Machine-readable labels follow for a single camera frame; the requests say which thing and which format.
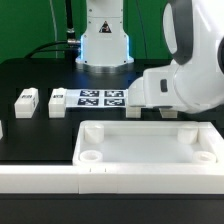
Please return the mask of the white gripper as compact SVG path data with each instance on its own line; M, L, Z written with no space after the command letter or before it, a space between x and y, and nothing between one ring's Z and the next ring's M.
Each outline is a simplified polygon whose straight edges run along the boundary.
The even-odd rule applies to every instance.
M145 70L128 88L128 104L136 107L173 107L182 102L178 98L169 72Z

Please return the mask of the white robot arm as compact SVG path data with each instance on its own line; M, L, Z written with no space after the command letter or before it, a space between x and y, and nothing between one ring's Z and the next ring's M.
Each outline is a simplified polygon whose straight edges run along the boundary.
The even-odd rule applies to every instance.
M81 69L115 73L132 65L123 0L86 0ZM167 66L150 68L127 90L126 116L143 108L199 113L224 104L224 0L167 0L162 13Z

